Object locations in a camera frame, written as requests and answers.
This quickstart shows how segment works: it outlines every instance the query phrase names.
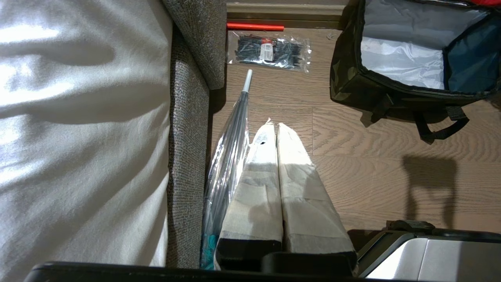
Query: red object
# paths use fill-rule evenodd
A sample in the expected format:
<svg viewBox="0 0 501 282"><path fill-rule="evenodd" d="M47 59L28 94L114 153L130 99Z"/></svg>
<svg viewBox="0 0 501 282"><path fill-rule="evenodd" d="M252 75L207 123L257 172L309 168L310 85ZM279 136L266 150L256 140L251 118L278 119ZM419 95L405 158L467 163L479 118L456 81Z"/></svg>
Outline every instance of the red object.
<svg viewBox="0 0 501 282"><path fill-rule="evenodd" d="M271 26L271 25L226 23L226 27L232 30L284 31L284 26Z"/></svg>
<svg viewBox="0 0 501 282"><path fill-rule="evenodd" d="M484 6L499 6L501 5L501 0L471 0L475 4Z"/></svg>

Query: white bedding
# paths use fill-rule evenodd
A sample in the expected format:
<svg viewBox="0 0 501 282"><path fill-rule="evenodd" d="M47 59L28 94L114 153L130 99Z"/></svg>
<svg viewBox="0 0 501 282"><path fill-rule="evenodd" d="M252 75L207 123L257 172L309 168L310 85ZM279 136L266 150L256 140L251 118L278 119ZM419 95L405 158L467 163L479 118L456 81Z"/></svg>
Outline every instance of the white bedding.
<svg viewBox="0 0 501 282"><path fill-rule="evenodd" d="M0 281L165 264L172 21L159 0L0 0Z"/></svg>

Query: black handle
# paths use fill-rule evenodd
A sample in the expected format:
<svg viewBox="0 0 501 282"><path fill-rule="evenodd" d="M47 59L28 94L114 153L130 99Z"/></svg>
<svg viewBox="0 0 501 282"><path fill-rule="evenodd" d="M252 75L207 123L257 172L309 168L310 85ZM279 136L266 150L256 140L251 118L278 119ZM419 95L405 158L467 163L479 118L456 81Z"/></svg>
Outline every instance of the black handle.
<svg viewBox="0 0 501 282"><path fill-rule="evenodd" d="M426 120L424 119L424 115L422 112L415 111L413 112L414 114L414 121L416 122L417 126L417 131L419 132L419 136L423 140L444 140L453 135L454 133L458 132L463 128L468 122L469 119L466 117L464 112L461 110L460 107L446 107L447 113L449 114L449 117L451 120L455 120L456 122L444 129L441 129L439 131L431 132L430 128L428 127L428 123L426 123Z"/></svg>

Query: plastic bag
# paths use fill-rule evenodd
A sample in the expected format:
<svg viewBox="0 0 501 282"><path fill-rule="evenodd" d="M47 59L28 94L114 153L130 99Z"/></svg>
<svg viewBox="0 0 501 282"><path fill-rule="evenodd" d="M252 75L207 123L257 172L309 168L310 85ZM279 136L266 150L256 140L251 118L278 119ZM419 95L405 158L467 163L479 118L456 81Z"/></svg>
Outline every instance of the plastic bag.
<svg viewBox="0 0 501 282"><path fill-rule="evenodd" d="M245 63L309 72L310 40L286 34L264 37L250 32L228 31L227 63Z"/></svg>
<svg viewBox="0 0 501 282"><path fill-rule="evenodd" d="M202 269L214 269L214 251L222 222L242 174L249 149L247 109L251 77L252 70L249 70L240 98L233 106L225 130L215 148L207 176L200 256Z"/></svg>

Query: camouflage cooler bag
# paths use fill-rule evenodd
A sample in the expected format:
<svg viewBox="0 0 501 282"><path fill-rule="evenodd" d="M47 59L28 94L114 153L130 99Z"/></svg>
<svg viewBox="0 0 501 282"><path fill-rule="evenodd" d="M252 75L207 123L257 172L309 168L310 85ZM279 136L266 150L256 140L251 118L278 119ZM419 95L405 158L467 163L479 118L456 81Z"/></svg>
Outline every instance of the camouflage cooler bag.
<svg viewBox="0 0 501 282"><path fill-rule="evenodd" d="M359 0L345 12L349 20L331 66L333 101L369 110L373 120L408 109L421 138L434 140L468 123L461 106L501 89L501 16L495 8ZM431 132L423 113L444 110L455 123Z"/></svg>

